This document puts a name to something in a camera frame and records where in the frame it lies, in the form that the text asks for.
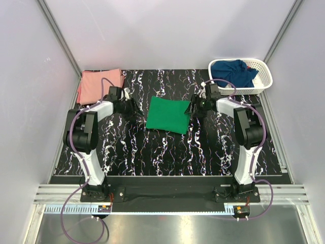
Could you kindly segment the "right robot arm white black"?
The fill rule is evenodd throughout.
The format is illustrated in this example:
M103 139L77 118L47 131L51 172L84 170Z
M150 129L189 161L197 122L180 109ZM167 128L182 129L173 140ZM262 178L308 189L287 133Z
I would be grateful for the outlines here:
M221 79L202 82L202 91L193 94L185 114L192 117L203 117L210 110L225 114L234 119L235 139L240 145L237 169L231 185L214 190L217 197L246 201L254 196L255 170L259 153L268 135L265 115L261 105L249 105L232 99L234 91L223 98L217 84Z

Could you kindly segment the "green t shirt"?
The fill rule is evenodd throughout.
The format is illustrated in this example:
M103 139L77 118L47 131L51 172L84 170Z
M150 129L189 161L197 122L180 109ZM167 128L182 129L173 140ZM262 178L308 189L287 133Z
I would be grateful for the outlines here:
M190 101L167 100L152 97L150 101L146 128L186 134L190 115L185 114Z

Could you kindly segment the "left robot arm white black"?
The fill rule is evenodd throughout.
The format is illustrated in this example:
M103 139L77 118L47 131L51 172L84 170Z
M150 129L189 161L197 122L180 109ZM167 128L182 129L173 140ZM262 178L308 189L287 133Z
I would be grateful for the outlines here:
M78 159L85 175L82 201L105 201L113 197L105 174L101 169L96 148L99 142L99 122L119 113L125 119L142 115L142 111L128 88L111 86L109 93L81 110L71 109L67 113L63 143Z

